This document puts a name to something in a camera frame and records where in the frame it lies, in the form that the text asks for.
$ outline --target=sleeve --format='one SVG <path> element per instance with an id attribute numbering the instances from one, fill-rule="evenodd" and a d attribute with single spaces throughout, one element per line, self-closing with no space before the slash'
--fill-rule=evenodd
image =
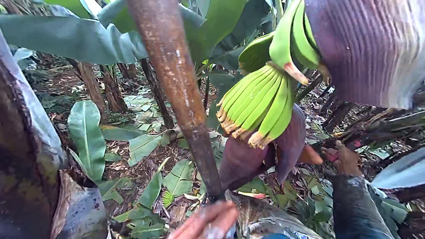
<path id="1" fill-rule="evenodd" d="M 336 239 L 392 239 L 393 236 L 358 176 L 332 177 Z"/>

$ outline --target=green foliage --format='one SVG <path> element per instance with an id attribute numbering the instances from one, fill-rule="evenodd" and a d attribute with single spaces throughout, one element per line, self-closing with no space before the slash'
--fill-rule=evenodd
<path id="1" fill-rule="evenodd" d="M 193 162 L 187 159 L 177 162 L 171 172 L 165 176 L 162 184 L 173 196 L 181 196 L 192 191 Z"/>
<path id="2" fill-rule="evenodd" d="M 152 204 L 155 202 L 155 200 L 159 196 L 159 192 L 161 191 L 161 185 L 162 185 L 162 175 L 161 175 L 161 169 L 163 166 L 167 163 L 167 161 L 170 159 L 170 157 L 164 159 L 164 161 L 161 163 L 161 165 L 158 167 L 157 172 L 152 177 L 152 179 L 149 181 L 146 188 L 143 190 L 142 195 L 139 197 L 138 202 L 145 206 L 146 208 L 151 209 Z"/>
<path id="3" fill-rule="evenodd" d="M 129 141 L 135 139 L 141 135 L 144 135 L 137 129 L 132 129 L 127 125 L 101 125 L 99 128 L 102 130 L 104 139 L 115 140 L 115 141 Z"/>
<path id="4" fill-rule="evenodd" d="M 68 129 L 71 139 L 78 150 L 75 160 L 84 173 L 94 182 L 102 179 L 105 168 L 105 140 L 98 127 L 100 113 L 90 100 L 74 104 L 68 117 Z"/>
<path id="5" fill-rule="evenodd" d="M 105 161 L 118 162 L 121 160 L 121 156 L 119 154 L 114 154 L 114 153 L 105 153 L 105 155 L 103 156 L 103 159 Z"/>
<path id="6" fill-rule="evenodd" d="M 121 34 L 115 26 L 105 28 L 95 20 L 3 15 L 0 16 L 0 27 L 9 44 L 78 61 L 102 65 L 132 64 L 136 58 L 147 57 L 137 32 Z"/>
<path id="7" fill-rule="evenodd" d="M 51 96 L 48 93 L 38 94 L 37 98 L 47 114 L 70 112 L 74 103 L 80 100 L 79 96 Z"/>
<path id="8" fill-rule="evenodd" d="M 135 139 L 129 140 L 130 159 L 128 160 L 128 165 L 131 167 L 152 153 L 152 151 L 158 146 L 160 140 L 161 134 L 143 134 Z"/>
<path id="9" fill-rule="evenodd" d="M 131 229 L 132 238 L 159 238 L 166 231 L 165 221 L 139 203 L 133 209 L 116 216 L 114 219 L 118 222 L 127 222 L 127 226 Z"/>
<path id="10" fill-rule="evenodd" d="M 120 204 L 124 201 L 124 199 L 117 192 L 117 189 L 130 187 L 131 181 L 129 178 L 123 177 L 120 179 L 113 179 L 113 180 L 98 183 L 97 186 L 99 187 L 100 194 L 102 195 L 103 201 L 113 199 Z"/>

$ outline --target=banana leaf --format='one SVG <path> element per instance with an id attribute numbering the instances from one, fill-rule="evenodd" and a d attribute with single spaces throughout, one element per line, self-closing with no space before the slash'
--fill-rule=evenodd
<path id="1" fill-rule="evenodd" d="M 171 172 L 165 176 L 162 184 L 174 196 L 181 196 L 192 191 L 193 162 L 187 159 L 177 162 Z"/>
<path id="2" fill-rule="evenodd" d="M 202 6 L 206 6 L 206 4 L 207 1 L 203 2 Z M 207 12 L 204 12 L 205 15 L 203 14 L 204 17 L 181 4 L 179 5 L 194 63 L 200 65 L 203 60 L 210 57 L 217 43 L 235 28 L 245 4 L 246 0 L 210 0 L 208 7 L 203 7 L 202 11 L 207 9 Z M 136 29 L 134 20 L 128 12 L 126 0 L 116 0 L 108 4 L 98 14 L 98 18 L 104 26 L 113 23 L 121 32 Z"/>
<path id="3" fill-rule="evenodd" d="M 376 188 L 409 188 L 425 183 L 425 147 L 384 168 L 372 181 Z"/>
<path id="4" fill-rule="evenodd" d="M 3 15 L 0 27 L 9 44 L 78 61 L 132 64 L 147 57 L 137 32 L 121 34 L 114 25 L 105 28 L 96 20 Z"/>
<path id="5" fill-rule="evenodd" d="M 99 121 L 99 110 L 90 100 L 76 102 L 68 117 L 68 130 L 78 150 L 77 161 L 94 182 L 100 182 L 105 169 L 106 146 Z"/>

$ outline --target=tree trunk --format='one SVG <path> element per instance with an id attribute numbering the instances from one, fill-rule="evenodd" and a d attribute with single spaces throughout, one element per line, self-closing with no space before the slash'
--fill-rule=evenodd
<path id="1" fill-rule="evenodd" d="M 97 108 L 100 111 L 100 115 L 102 116 L 102 122 L 108 122 L 108 116 L 106 114 L 106 104 L 100 93 L 100 87 L 97 83 L 96 77 L 93 74 L 93 69 L 91 68 L 91 64 L 85 62 L 78 62 L 78 68 L 81 72 L 81 77 L 83 82 L 87 88 L 87 92 L 90 95 L 93 103 L 96 104 Z"/>
<path id="2" fill-rule="evenodd" d="M 352 110 L 356 104 L 351 102 L 344 102 L 340 104 L 331 116 L 323 123 L 322 127 L 328 132 L 332 132 L 345 118 L 345 116 Z"/>
<path id="3" fill-rule="evenodd" d="M 122 77 L 124 77 L 124 79 L 129 79 L 130 76 L 128 74 L 127 66 L 123 63 L 117 63 L 116 65 L 118 66 L 118 69 L 122 74 Z"/>
<path id="4" fill-rule="evenodd" d="M 127 112 L 127 105 L 125 104 L 124 99 L 122 98 L 115 77 L 112 76 L 110 71 L 105 66 L 99 65 L 99 69 L 103 75 L 102 80 L 105 83 L 105 94 L 109 108 L 112 112 Z"/>
<path id="5" fill-rule="evenodd" d="M 418 239 L 425 237 L 425 213 L 409 212 L 406 219 L 400 225 L 399 236 L 402 239 Z"/>
<path id="6" fill-rule="evenodd" d="M 162 114 L 162 118 L 164 119 L 165 127 L 174 128 L 173 119 L 170 116 L 170 113 L 165 106 L 164 100 L 162 99 L 161 89 L 159 88 L 155 77 L 153 76 L 152 67 L 150 66 L 147 58 L 140 59 L 140 64 L 142 66 L 142 70 L 144 76 L 146 76 L 147 82 L 149 82 L 150 89 L 153 93 L 153 98 L 159 106 L 159 110 Z"/>
<path id="7" fill-rule="evenodd" d="M 403 188 L 394 193 L 401 203 L 410 202 L 415 199 L 425 198 L 425 185 L 411 188 Z"/>
<path id="8" fill-rule="evenodd" d="M 128 8 L 133 11 L 137 29 L 142 35 L 148 54 L 152 57 L 157 77 L 170 99 L 177 123 L 205 183 L 210 202 L 214 202 L 224 199 L 224 192 L 177 6 L 178 2 L 175 0 L 128 1 Z"/>
<path id="9" fill-rule="evenodd" d="M 308 85 L 302 92 L 297 95 L 296 102 L 300 102 L 310 91 L 316 88 L 323 81 L 323 76 L 319 75 L 310 85 Z"/>
<path id="10" fill-rule="evenodd" d="M 208 96 L 210 94 L 210 78 L 205 79 L 205 97 L 204 97 L 204 109 L 207 110 L 208 106 Z"/>
<path id="11" fill-rule="evenodd" d="M 129 77 L 130 79 L 134 79 L 134 78 L 136 77 L 136 75 L 137 75 L 137 72 L 136 72 L 136 65 L 134 65 L 134 64 L 129 64 L 129 65 L 128 65 L 128 77 Z"/>
<path id="12" fill-rule="evenodd" d="M 72 159 L 1 31 L 0 125 L 1 238 L 104 239 L 108 224 L 100 192 L 73 180 L 89 181 L 81 172 L 59 170 Z"/>

